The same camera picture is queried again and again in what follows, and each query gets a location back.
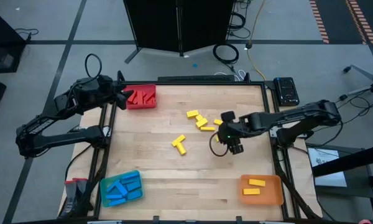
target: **wooden table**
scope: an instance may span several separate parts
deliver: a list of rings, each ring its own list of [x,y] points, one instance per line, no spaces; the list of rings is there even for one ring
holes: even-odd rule
[[[273,111],[269,90],[267,94]],[[99,219],[151,220],[159,215],[161,220],[235,220],[235,216],[242,216],[243,220],[282,220],[280,206],[244,205],[238,196],[241,175],[275,174],[269,134],[242,139],[244,152],[241,154],[216,157],[208,147],[212,133],[202,133],[196,128],[196,121],[187,118],[190,110],[198,110],[208,119],[209,126],[215,126],[214,119],[220,119],[225,111],[233,110],[236,117],[264,111],[262,90],[253,85],[158,85],[155,109],[117,109],[106,176],[139,170],[145,196],[118,207],[101,207]],[[85,113],[81,126],[97,125],[100,112],[95,109]],[[181,134],[186,136],[185,156],[179,155],[171,145]],[[301,139],[295,145],[306,149]],[[77,144],[73,156],[86,146],[87,143]],[[218,153],[225,150],[220,143],[213,142],[213,146]],[[88,177],[92,154],[90,150],[74,162],[68,179]],[[296,189],[313,211],[322,216],[308,156],[290,149],[289,157]],[[284,189],[292,217],[290,196]],[[95,199],[96,191],[91,196],[93,204]]]

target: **gray carpet floor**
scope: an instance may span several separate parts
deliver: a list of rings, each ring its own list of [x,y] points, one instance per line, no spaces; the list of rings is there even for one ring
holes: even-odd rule
[[[0,0],[0,15],[13,28],[37,28],[33,40],[67,40],[81,0]],[[255,39],[321,40],[308,1],[269,0],[260,17]],[[254,23],[259,2],[249,8],[247,28]],[[87,0],[75,35],[76,40],[131,40],[122,1]],[[253,70],[243,45],[235,45],[241,56],[236,69],[250,72],[252,80],[261,80]],[[7,90],[0,104],[0,223],[7,210],[24,159],[15,145],[15,130],[41,113],[64,45],[28,45],[16,73],[0,74]],[[61,94],[78,78],[86,76],[84,59],[95,53],[103,61],[102,74],[115,78],[121,70],[126,80],[156,80],[162,76],[213,75],[229,73],[212,54],[212,48],[188,52],[188,58],[157,50],[143,49],[130,64],[127,58],[133,45],[72,45],[57,94]],[[233,52],[219,48],[219,55],[232,57]],[[345,66],[355,63],[373,71],[373,57],[366,45],[255,45],[252,57],[268,80],[293,77],[302,104],[327,99],[336,101],[339,95],[370,85],[370,81],[355,71],[343,74]],[[91,70],[97,68],[91,63]],[[363,95],[373,103],[373,94]],[[340,109],[344,120],[359,109],[346,105]],[[47,134],[64,133],[80,121],[79,116],[58,122]],[[309,142],[321,143],[331,138],[337,128],[316,133]],[[361,118],[345,125],[332,145],[345,147],[373,146],[373,109]],[[13,222],[51,219],[57,216],[63,192],[65,168],[73,146],[59,147],[35,159],[19,201]],[[373,219],[370,202],[364,198],[320,195],[324,208],[337,220],[358,222]]]

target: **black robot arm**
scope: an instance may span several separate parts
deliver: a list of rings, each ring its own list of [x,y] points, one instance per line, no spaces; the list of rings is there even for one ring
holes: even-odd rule
[[[277,130],[277,141],[281,147],[289,147],[297,136],[309,134],[317,126],[334,126],[341,121],[340,114],[333,102],[321,100],[305,106],[279,113],[251,113],[239,117],[234,123],[233,111],[221,114],[224,121],[218,129],[220,143],[226,144],[233,154],[243,152],[240,138],[251,138],[269,131],[274,126],[299,121],[291,128]]]
[[[77,80],[68,91],[55,97],[48,105],[48,109],[37,115],[32,121],[17,128],[16,144],[22,156],[36,157],[51,147],[64,146],[78,142],[97,143],[104,139],[99,126],[79,129],[71,133],[56,136],[43,136],[42,131],[53,123],[72,117],[83,115],[85,111],[103,107],[107,103],[114,103],[124,110],[126,101],[132,91],[123,92],[124,78],[121,72],[117,74],[117,81],[106,75],[82,78]]]

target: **orange bin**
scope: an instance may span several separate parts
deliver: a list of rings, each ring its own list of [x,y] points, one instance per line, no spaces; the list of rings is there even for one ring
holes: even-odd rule
[[[249,184],[249,179],[264,180],[265,187]],[[244,195],[243,189],[260,189],[259,195]],[[242,175],[239,195],[242,203],[251,205],[282,205],[282,181],[277,175]]]

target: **yellow block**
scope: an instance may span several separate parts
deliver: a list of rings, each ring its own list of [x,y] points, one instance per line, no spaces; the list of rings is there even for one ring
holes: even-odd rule
[[[180,135],[180,137],[178,137],[176,140],[173,141],[172,143],[173,147],[175,147],[178,143],[184,141],[184,139],[185,139],[185,136],[183,134]]]
[[[222,123],[223,123],[223,121],[221,121],[220,119],[215,119],[214,120],[214,124],[221,125]]]
[[[196,118],[197,121],[200,121],[201,119],[203,119],[202,115],[200,115],[200,114],[198,116],[195,116],[195,118]]]
[[[199,112],[197,110],[194,110],[194,111],[188,111],[186,112],[186,115],[188,116],[188,118],[193,118],[195,116],[198,116],[199,115]]]
[[[187,153],[181,143],[177,144],[177,149],[178,149],[179,153],[181,154],[181,156],[183,156],[185,153]]]
[[[215,131],[215,127],[201,127],[200,131]]]
[[[244,195],[258,195],[260,194],[260,189],[243,189]]]
[[[260,186],[260,187],[265,187],[265,181],[264,180],[249,179],[249,184]]]
[[[207,124],[207,119],[206,118],[203,118],[201,119],[200,121],[196,122],[196,125],[198,128],[202,127],[203,125],[206,125]]]

